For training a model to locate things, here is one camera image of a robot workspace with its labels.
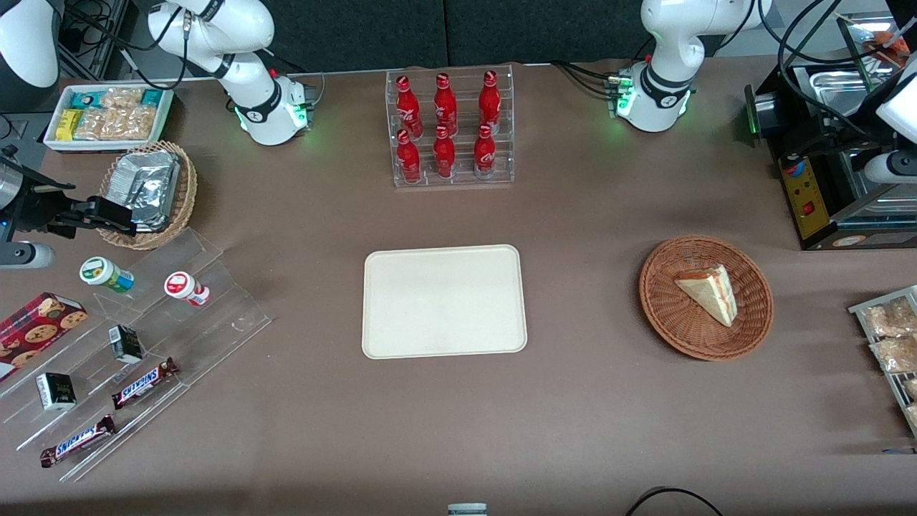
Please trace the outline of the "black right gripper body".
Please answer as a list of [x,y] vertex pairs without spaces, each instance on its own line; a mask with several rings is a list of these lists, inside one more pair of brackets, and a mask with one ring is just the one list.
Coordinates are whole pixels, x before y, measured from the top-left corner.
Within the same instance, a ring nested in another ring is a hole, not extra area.
[[87,228],[82,205],[65,191],[75,189],[23,166],[2,166],[2,238],[14,232],[45,232],[45,224],[56,215],[81,216],[79,228]]

